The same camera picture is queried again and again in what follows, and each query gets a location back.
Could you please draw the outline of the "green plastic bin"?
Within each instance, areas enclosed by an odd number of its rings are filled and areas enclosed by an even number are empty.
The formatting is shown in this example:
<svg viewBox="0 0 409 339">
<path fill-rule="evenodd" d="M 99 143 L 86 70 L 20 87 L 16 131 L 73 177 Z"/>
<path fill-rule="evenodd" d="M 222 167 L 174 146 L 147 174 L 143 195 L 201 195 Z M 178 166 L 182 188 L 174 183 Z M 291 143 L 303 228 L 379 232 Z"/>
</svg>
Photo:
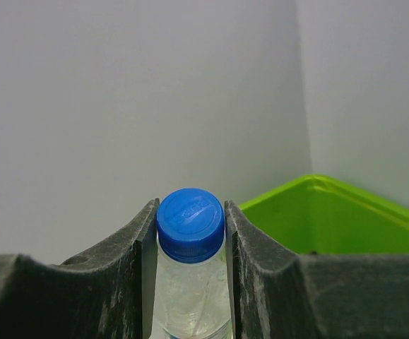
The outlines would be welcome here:
<svg viewBox="0 0 409 339">
<path fill-rule="evenodd" d="M 409 209 L 320 174 L 240 204 L 249 221 L 299 254 L 409 254 Z"/>
</svg>

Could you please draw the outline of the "pepsi bottle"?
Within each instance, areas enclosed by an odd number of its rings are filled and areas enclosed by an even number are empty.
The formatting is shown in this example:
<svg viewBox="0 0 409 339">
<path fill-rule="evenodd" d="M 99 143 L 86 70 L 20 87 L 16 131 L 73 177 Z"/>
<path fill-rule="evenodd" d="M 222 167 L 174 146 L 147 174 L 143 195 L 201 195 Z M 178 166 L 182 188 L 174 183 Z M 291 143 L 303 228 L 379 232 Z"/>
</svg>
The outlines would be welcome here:
<svg viewBox="0 0 409 339">
<path fill-rule="evenodd" d="M 164 338 L 231 338 L 225 216 L 210 192 L 172 192 L 156 213 L 154 319 Z"/>
</svg>

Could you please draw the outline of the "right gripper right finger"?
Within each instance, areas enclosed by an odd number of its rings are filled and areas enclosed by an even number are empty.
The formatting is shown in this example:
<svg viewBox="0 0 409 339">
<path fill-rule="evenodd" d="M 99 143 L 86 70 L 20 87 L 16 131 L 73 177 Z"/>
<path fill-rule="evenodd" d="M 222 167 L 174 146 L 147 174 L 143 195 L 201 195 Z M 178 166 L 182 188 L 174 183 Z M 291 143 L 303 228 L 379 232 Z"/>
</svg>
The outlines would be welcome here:
<svg viewBox="0 0 409 339">
<path fill-rule="evenodd" d="M 409 254 L 296 254 L 224 211 L 235 338 L 409 338 Z"/>
</svg>

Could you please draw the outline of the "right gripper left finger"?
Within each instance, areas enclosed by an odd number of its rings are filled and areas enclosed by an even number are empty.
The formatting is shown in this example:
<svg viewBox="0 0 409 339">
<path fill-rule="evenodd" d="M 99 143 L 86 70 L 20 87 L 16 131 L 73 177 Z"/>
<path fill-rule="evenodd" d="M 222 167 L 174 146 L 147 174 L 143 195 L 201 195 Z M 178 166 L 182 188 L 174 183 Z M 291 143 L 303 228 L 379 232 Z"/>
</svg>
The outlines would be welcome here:
<svg viewBox="0 0 409 339">
<path fill-rule="evenodd" d="M 158 206 L 59 265 L 0 254 L 0 338 L 149 338 Z"/>
</svg>

